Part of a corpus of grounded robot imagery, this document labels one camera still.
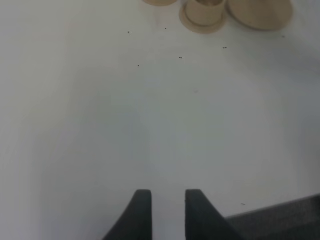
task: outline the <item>white table surface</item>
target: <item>white table surface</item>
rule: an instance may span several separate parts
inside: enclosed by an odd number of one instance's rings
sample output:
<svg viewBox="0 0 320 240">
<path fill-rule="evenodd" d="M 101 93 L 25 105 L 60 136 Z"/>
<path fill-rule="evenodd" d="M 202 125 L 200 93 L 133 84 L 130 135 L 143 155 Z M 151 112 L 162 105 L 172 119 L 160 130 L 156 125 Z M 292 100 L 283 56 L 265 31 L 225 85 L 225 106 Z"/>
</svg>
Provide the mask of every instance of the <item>white table surface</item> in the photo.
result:
<svg viewBox="0 0 320 240">
<path fill-rule="evenodd" d="M 0 1 L 0 238 L 99 240 L 137 189 L 155 240 L 186 189 L 226 217 L 319 194 L 320 1 L 294 5 L 200 35 L 181 2 Z"/>
</svg>

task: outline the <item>white surface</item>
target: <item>white surface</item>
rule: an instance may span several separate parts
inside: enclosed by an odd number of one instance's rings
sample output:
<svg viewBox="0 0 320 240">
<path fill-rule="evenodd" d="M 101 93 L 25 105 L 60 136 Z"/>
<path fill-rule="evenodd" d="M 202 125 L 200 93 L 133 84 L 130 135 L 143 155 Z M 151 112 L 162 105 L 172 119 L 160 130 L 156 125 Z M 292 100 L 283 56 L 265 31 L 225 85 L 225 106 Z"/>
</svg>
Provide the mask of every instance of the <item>white surface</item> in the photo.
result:
<svg viewBox="0 0 320 240">
<path fill-rule="evenodd" d="M 180 6 L 0 2 L 1 239 L 101 239 L 136 189 L 156 240 L 184 239 L 186 189 L 224 216 L 320 193 L 320 2 L 212 35 Z"/>
</svg>

